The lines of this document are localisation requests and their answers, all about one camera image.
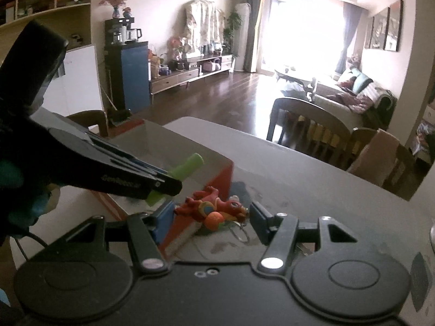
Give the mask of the dark wooden dining chair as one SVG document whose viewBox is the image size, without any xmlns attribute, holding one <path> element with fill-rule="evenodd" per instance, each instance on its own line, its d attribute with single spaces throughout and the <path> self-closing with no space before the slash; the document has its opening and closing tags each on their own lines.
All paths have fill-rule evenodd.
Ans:
<svg viewBox="0 0 435 326">
<path fill-rule="evenodd" d="M 346 168 L 345 150 L 351 132 L 341 120 L 308 101 L 278 98 L 271 110 L 267 140 L 273 140 L 281 115 L 284 118 L 278 144 L 337 168 Z"/>
</svg>

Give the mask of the beige sofa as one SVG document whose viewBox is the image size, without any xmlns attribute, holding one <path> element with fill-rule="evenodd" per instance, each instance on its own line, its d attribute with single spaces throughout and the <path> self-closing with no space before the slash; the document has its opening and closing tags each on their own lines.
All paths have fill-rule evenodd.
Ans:
<svg viewBox="0 0 435 326">
<path fill-rule="evenodd" d="M 386 130 L 397 99 L 390 90 L 351 67 L 338 80 L 317 82 L 312 101 L 342 121 L 349 130 L 357 127 Z"/>
</svg>

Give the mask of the red dragon keychain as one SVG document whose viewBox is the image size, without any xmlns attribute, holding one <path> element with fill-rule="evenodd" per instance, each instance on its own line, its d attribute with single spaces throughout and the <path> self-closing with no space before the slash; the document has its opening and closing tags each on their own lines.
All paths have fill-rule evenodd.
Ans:
<svg viewBox="0 0 435 326">
<path fill-rule="evenodd" d="M 185 198 L 174 212 L 177 217 L 192 219 L 198 225 L 199 236 L 228 230 L 242 244 L 251 241 L 245 229 L 249 212 L 237 195 L 223 200 L 218 189 L 206 186 Z"/>
</svg>

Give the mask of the blue cabinet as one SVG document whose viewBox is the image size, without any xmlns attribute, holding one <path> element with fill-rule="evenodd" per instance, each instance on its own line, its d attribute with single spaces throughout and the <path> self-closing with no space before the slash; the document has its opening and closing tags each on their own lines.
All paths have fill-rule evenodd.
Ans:
<svg viewBox="0 0 435 326">
<path fill-rule="evenodd" d="M 132 27 L 134 18 L 104 22 L 105 72 L 109 99 L 117 110 L 137 113 L 150 104 L 148 42 L 142 30 Z"/>
</svg>

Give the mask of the long wooden TV cabinet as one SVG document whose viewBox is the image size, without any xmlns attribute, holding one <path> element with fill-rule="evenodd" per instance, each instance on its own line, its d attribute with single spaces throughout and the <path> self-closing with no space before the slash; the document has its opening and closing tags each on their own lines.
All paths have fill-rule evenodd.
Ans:
<svg viewBox="0 0 435 326">
<path fill-rule="evenodd" d="M 235 57 L 233 55 L 213 54 L 186 59 L 182 62 L 183 68 L 177 65 L 174 70 L 170 69 L 168 75 L 161 75 L 150 81 L 151 102 L 153 102 L 155 95 L 170 88 L 180 85 L 188 87 L 190 83 L 196 80 L 223 72 L 229 73 L 232 70 L 234 61 Z"/>
</svg>

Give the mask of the green highlighter marker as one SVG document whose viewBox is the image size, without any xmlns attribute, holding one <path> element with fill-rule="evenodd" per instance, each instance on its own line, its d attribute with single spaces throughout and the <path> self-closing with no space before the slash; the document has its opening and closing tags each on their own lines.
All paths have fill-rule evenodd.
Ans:
<svg viewBox="0 0 435 326">
<path fill-rule="evenodd" d="M 203 158 L 198 153 L 194 153 L 190 157 L 188 157 L 184 163 L 169 171 L 168 175 L 173 179 L 183 182 L 185 179 L 187 179 L 197 170 L 199 170 L 199 168 L 201 168 L 203 164 Z M 145 201 L 150 207 L 152 207 L 158 201 L 163 198 L 166 199 L 167 197 L 170 197 L 170 195 L 165 193 L 159 193 L 157 191 L 151 191 Z"/>
</svg>

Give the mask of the red cardboard box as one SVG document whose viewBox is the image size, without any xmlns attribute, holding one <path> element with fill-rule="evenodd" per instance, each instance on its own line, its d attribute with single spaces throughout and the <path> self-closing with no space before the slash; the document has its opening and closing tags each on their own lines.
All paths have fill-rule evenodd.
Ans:
<svg viewBox="0 0 435 326">
<path fill-rule="evenodd" d="M 193 140 L 145 121 L 144 124 L 112 138 L 109 142 L 139 160 L 163 169 L 171 177 L 182 181 L 183 185 L 178 196 L 161 196 L 155 205 L 149 205 L 144 200 L 91 191 L 116 221 L 131 214 L 152 213 L 165 199 L 182 204 L 187 196 L 206 186 L 218 189 L 222 200 L 229 197 L 233 162 Z M 183 216 L 175 217 L 159 247 L 164 256 L 174 255 L 199 228 L 200 224 L 195 220 Z"/>
</svg>

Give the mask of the wooden coffee table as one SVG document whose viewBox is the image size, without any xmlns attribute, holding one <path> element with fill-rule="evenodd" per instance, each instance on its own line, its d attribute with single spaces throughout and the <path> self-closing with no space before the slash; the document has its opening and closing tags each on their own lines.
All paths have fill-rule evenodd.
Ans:
<svg viewBox="0 0 435 326">
<path fill-rule="evenodd" d="M 312 102 L 317 85 L 314 76 L 290 68 L 275 69 L 274 73 L 280 91 L 285 97 Z"/>
</svg>

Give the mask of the chair with tan cloth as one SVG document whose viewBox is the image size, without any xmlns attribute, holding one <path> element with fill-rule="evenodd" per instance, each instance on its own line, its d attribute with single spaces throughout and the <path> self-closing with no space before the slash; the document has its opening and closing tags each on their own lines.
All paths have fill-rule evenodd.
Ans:
<svg viewBox="0 0 435 326">
<path fill-rule="evenodd" d="M 382 189 L 397 194 L 413 172 L 415 159 L 390 133 L 355 128 L 349 139 L 347 172 Z"/>
</svg>

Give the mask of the near wooden chair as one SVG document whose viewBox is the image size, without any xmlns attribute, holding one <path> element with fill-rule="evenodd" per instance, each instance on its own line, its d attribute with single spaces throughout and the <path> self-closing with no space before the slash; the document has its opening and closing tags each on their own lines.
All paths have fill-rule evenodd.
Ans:
<svg viewBox="0 0 435 326">
<path fill-rule="evenodd" d="M 99 134 L 103 138 L 109 136 L 108 120 L 103 110 L 84 110 L 79 113 L 68 115 L 67 118 L 82 127 L 98 126 Z"/>
</svg>

